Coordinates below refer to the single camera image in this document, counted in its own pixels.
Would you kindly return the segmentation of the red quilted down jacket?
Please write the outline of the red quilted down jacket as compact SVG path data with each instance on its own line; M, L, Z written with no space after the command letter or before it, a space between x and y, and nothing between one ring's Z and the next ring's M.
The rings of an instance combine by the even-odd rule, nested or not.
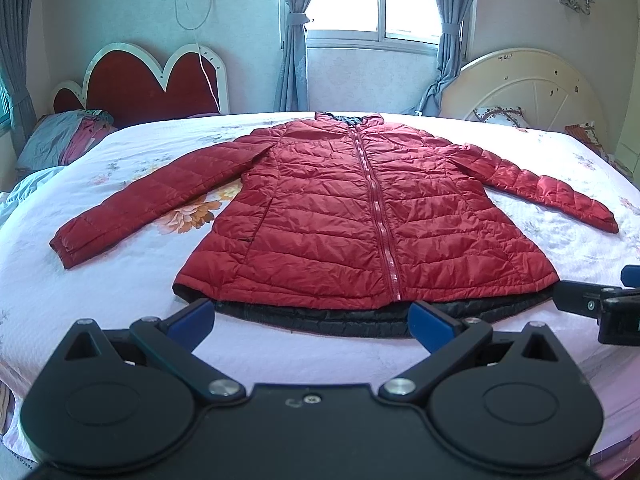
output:
M618 229L607 206L484 148L319 113L185 154L66 222L51 247L73 268L231 181L239 194L174 293L315 334L403 337L416 301L496 322L548 299L555 268L489 190Z

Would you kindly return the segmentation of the white floral bed quilt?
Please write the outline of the white floral bed quilt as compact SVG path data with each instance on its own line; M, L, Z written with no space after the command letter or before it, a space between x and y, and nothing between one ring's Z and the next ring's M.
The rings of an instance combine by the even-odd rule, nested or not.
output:
M151 122L120 130L62 169L1 230L1 383L14 397L6 443L38 479L590 479L592 462L639 451L639 345L598 341L599 319L551 296L496 322L473 364L420 403L378 389L430 352L411 336L343 337L223 314L192 354L246 389L207 403L149 366L140 318L188 304L172 285L240 182L147 224L78 266L56 231L175 159L319 113ZM473 144L607 206L607 233L489 190L559 281L617 287L639 264L639 192L564 133L373 115Z

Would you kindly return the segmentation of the red patterned pillow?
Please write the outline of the red patterned pillow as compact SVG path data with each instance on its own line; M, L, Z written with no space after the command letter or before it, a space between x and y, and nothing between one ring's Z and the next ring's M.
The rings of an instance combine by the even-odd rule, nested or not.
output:
M568 125L564 128L564 132L584 144L606 162L612 162L612 156L605 151L603 144L597 136L596 123L593 120L591 122Z

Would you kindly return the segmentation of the embroidered white pillow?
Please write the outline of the embroidered white pillow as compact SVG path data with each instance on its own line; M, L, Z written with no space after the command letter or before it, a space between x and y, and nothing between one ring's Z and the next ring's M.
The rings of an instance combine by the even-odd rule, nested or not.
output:
M520 106L486 106L477 107L473 110L474 118L477 122L509 126L519 129L527 129L528 122Z

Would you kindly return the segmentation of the cream round headboard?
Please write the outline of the cream round headboard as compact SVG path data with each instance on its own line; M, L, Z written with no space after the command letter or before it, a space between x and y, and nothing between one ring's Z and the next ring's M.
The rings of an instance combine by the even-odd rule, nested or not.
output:
M586 76L546 50L504 49L469 62L442 94L440 116L469 119L490 106L521 107L526 122L542 131L593 122L600 142L608 140L603 107Z

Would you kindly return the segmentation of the red heart-shaped headboard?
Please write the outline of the red heart-shaped headboard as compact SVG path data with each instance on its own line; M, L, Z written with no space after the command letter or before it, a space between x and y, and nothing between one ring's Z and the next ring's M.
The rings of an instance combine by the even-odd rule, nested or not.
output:
M66 80L52 90L51 108L104 110L117 128L228 115L227 69L200 44L185 44L162 64L136 44L113 42L91 59L80 84Z

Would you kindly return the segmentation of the right blue-grey curtain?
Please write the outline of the right blue-grey curtain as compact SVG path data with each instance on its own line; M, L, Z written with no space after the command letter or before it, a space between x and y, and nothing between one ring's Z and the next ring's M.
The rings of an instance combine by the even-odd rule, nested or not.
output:
M462 28L465 15L472 8L473 0L435 0L442 34L437 56L436 76L421 96L414 110L418 116L438 116L442 110L445 90L460 75L462 69Z

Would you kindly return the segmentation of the blue-grey curtain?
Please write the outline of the blue-grey curtain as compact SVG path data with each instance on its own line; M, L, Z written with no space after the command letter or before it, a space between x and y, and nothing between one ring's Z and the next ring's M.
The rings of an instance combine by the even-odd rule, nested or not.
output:
M442 34L437 56L436 76L421 96L414 110L418 116L438 116L442 110L445 90L460 75L462 69L462 28L465 15L472 8L473 0L435 0Z
M278 112L308 110L308 67L306 11L311 0L283 0L286 19L283 34L283 56L276 93Z

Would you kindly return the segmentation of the left blue-grey curtain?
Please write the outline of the left blue-grey curtain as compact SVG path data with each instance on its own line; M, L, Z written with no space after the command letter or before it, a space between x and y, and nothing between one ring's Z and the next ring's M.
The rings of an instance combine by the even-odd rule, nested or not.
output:
M311 0L283 0L286 19L283 34L283 56L276 93L278 112L308 110L308 67L306 11Z

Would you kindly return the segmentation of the far left grey curtain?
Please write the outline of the far left grey curtain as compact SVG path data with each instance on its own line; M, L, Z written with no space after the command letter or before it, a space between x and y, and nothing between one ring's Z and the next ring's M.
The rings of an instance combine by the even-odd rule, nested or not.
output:
M27 41L32 0L1 0L1 78L9 101L15 154L21 154L36 113L27 89Z

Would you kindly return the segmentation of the window with white frame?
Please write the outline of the window with white frame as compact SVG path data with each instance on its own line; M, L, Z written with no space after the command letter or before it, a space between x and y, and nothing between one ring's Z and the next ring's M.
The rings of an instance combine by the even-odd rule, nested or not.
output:
M313 48L422 53L442 34L436 0L311 0L306 15Z

